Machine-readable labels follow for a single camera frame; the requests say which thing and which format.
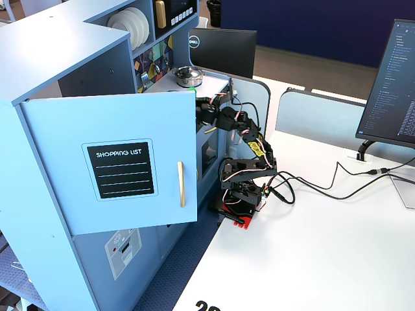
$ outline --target cabinet door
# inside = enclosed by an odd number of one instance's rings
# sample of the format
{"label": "cabinet door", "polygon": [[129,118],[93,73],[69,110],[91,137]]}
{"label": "cabinet door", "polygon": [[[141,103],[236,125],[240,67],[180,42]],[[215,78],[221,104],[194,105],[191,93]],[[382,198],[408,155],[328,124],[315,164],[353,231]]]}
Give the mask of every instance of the cabinet door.
{"label": "cabinet door", "polygon": [[193,92],[21,105],[71,234],[196,221]]}

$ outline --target shopping list sign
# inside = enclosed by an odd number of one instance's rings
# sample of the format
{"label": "shopping list sign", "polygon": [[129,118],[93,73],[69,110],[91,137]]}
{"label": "shopping list sign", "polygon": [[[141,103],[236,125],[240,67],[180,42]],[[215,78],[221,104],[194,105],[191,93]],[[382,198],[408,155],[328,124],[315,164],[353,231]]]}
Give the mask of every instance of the shopping list sign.
{"label": "shopping list sign", "polygon": [[151,140],[83,149],[98,200],[157,195]]}

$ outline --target white plate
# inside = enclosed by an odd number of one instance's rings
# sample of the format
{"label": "white plate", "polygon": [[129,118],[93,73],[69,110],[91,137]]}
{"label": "white plate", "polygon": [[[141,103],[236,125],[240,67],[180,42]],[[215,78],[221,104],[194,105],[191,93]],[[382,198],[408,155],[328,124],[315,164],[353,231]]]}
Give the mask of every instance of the white plate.
{"label": "white plate", "polygon": [[138,33],[138,43],[137,47],[139,47],[143,43],[144,39],[144,25],[141,19],[138,18],[137,14],[129,11],[129,10],[123,10],[123,13],[128,14],[133,21],[134,25],[136,26],[137,33]]}
{"label": "white plate", "polygon": [[121,30],[127,29],[131,35],[131,49],[134,50],[137,47],[138,31],[128,14],[125,14],[125,12],[123,13],[123,11],[121,11],[111,16],[108,20],[107,27]]}
{"label": "white plate", "polygon": [[143,23],[143,26],[144,26],[143,43],[145,43],[148,39],[148,34],[150,33],[150,25],[148,24],[147,17],[145,17],[144,13],[142,13],[142,11],[140,11],[138,8],[130,7],[130,8],[126,8],[125,10],[135,13],[136,16],[138,16],[138,18]]}

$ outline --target monitor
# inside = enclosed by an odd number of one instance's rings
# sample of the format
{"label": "monitor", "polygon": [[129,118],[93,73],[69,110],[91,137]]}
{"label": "monitor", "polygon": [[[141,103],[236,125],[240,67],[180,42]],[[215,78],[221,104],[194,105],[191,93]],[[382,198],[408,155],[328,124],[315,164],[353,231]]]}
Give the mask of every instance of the monitor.
{"label": "monitor", "polygon": [[252,78],[256,42],[256,31],[192,29],[190,59],[195,66]]}
{"label": "monitor", "polygon": [[395,20],[356,138],[415,148],[415,21]]}

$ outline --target chair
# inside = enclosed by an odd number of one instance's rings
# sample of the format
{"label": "chair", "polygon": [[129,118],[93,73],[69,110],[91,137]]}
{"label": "chair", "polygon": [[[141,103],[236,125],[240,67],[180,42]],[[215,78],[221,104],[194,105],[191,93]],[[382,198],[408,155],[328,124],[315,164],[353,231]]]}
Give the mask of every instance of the chair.
{"label": "chair", "polygon": [[12,10],[12,7],[10,6],[10,3],[8,2],[8,0],[3,0],[3,1],[6,7],[7,14],[10,18],[10,21],[16,21],[16,18],[14,17],[13,10]]}
{"label": "chair", "polygon": [[208,18],[199,16],[199,25],[197,25],[196,28],[207,28],[208,21],[209,21]]}

